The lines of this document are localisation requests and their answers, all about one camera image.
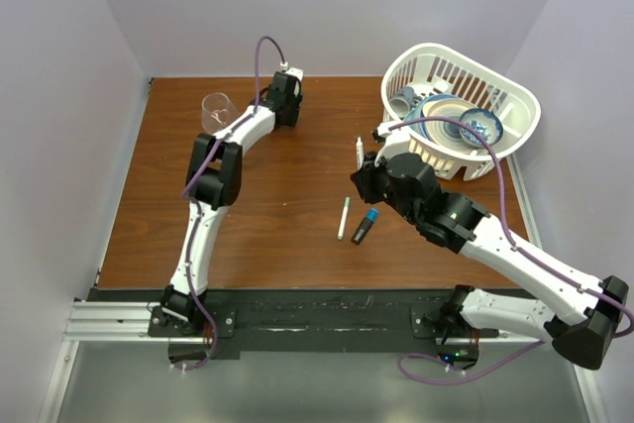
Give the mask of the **white pen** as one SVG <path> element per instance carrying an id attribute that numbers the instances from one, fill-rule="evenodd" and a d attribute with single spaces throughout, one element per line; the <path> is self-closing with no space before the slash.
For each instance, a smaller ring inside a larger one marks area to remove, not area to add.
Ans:
<path id="1" fill-rule="evenodd" d="M 340 217 L 339 226 L 338 226 L 338 233 L 337 233 L 337 239 L 339 241 L 342 241 L 343 238 L 344 238 L 344 235 L 345 235 L 345 230 L 346 230 L 349 210 L 350 210 L 350 205 L 349 204 L 344 204 L 343 209 L 342 209 L 342 213 L 341 213 L 341 217 Z"/>
<path id="2" fill-rule="evenodd" d="M 361 169 L 365 158 L 365 146 L 361 137 L 356 137 L 355 148 L 357 169 Z"/>

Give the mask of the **black marker pen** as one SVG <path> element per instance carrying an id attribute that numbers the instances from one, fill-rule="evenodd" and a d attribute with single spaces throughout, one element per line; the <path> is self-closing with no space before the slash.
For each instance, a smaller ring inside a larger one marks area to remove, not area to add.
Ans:
<path id="1" fill-rule="evenodd" d="M 373 220 L 368 217 L 365 217 L 361 221 L 359 226 L 357 227 L 356 231 L 353 233 L 351 237 L 351 242 L 356 245 L 359 245 L 364 240 L 365 236 L 368 234 L 372 225 L 373 225 Z"/>

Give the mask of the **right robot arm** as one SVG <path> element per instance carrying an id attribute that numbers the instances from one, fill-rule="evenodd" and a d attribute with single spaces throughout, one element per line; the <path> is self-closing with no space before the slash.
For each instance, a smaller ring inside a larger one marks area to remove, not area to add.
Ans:
<path id="1" fill-rule="evenodd" d="M 618 337 L 629 286 L 560 262 L 504 227 L 502 220 L 461 193 L 441 188 L 431 166 L 413 153 L 364 157 L 351 181 L 368 204 L 383 202 L 429 243 L 496 270 L 528 297 L 455 287 L 436 321 L 445 334 L 509 331 L 551 345 L 569 362 L 598 370 Z"/>

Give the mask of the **blue marker cap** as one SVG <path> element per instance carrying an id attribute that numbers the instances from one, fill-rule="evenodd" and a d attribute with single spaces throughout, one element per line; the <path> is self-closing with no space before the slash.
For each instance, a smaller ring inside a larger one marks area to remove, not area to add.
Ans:
<path id="1" fill-rule="evenodd" d="M 378 216 L 378 211 L 375 208 L 371 208 L 366 215 L 366 218 L 371 222 L 374 222 Z"/>

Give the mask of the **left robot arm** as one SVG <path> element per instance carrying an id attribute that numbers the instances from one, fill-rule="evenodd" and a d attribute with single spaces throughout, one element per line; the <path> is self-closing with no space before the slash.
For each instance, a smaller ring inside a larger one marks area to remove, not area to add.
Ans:
<path id="1" fill-rule="evenodd" d="M 195 141 L 186 175 L 184 198 L 189 219 L 178 264 L 163 291 L 160 311 L 183 336 L 198 334 L 207 321 L 201 308 L 208 269 L 220 225 L 242 187 L 243 158 L 257 141 L 281 126 L 296 125 L 304 72 L 278 71 L 257 106 L 220 131 Z"/>

